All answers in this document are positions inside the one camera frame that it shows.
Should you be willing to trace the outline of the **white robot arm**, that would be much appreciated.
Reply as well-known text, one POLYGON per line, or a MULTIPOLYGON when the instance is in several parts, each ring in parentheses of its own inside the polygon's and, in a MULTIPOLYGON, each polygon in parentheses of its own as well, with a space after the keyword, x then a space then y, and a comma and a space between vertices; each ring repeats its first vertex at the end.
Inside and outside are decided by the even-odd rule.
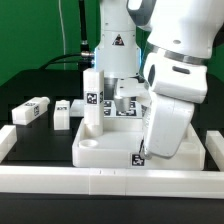
POLYGON ((224 0, 100 0, 96 65, 116 108, 146 107, 140 154, 171 158, 207 93, 204 62, 224 25, 224 0))

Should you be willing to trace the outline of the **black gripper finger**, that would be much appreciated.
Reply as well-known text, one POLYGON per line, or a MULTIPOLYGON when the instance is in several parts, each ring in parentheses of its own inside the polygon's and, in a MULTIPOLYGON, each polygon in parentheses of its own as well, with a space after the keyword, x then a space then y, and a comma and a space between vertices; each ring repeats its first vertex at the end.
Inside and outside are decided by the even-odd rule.
POLYGON ((144 133, 140 156, 172 158, 186 133, 194 112, 194 104, 150 93, 150 104, 144 116, 144 133))

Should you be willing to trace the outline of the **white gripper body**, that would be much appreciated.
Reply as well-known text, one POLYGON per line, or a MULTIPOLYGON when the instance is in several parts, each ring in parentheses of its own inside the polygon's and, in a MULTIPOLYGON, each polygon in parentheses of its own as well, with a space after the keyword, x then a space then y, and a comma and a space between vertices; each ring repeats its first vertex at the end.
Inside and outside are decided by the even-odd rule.
POLYGON ((202 103, 207 93, 207 67, 149 53, 143 75, 151 91, 171 98, 202 103))

